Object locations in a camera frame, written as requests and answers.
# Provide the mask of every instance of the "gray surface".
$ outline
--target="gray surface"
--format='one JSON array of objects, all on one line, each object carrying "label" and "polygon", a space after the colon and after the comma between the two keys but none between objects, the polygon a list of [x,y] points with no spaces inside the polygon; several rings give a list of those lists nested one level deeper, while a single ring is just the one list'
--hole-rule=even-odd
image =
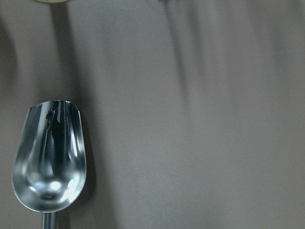
[{"label": "gray surface", "polygon": [[29,107],[81,111],[88,180],[68,229],[305,225],[305,3],[0,2],[0,228]]}]

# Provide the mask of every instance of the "stainless steel scoop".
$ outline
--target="stainless steel scoop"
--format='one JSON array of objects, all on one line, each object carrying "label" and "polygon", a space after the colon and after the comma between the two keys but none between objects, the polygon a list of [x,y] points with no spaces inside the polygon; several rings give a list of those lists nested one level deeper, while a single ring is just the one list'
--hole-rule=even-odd
[{"label": "stainless steel scoop", "polygon": [[12,171],[16,197],[43,212],[44,229],[55,228],[55,212],[68,207],[86,180],[80,113],[68,101],[48,101],[28,111]]}]

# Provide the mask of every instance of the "scoop handle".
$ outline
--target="scoop handle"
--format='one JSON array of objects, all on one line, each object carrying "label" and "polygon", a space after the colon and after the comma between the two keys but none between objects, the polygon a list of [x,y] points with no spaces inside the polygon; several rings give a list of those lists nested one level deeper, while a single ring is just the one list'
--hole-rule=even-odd
[{"label": "scoop handle", "polygon": [[43,212],[42,214],[42,229],[55,229],[55,212]]}]

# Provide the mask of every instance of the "metal scoop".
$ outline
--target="metal scoop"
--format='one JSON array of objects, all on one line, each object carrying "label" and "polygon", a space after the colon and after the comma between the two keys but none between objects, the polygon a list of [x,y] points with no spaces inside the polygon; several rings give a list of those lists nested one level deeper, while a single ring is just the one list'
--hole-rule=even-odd
[{"label": "metal scoop", "polygon": [[31,107],[21,133],[12,183],[27,208],[43,212],[43,229],[55,228],[55,212],[68,207],[86,180],[80,112],[68,101]]}]

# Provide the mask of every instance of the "gray backdrop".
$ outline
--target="gray backdrop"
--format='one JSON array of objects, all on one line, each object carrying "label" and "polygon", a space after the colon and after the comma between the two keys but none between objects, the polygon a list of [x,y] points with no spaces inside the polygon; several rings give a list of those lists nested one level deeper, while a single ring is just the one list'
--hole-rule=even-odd
[{"label": "gray backdrop", "polygon": [[10,173],[27,110],[81,111],[65,229],[301,229],[305,1],[0,2],[0,228],[39,228]]}]

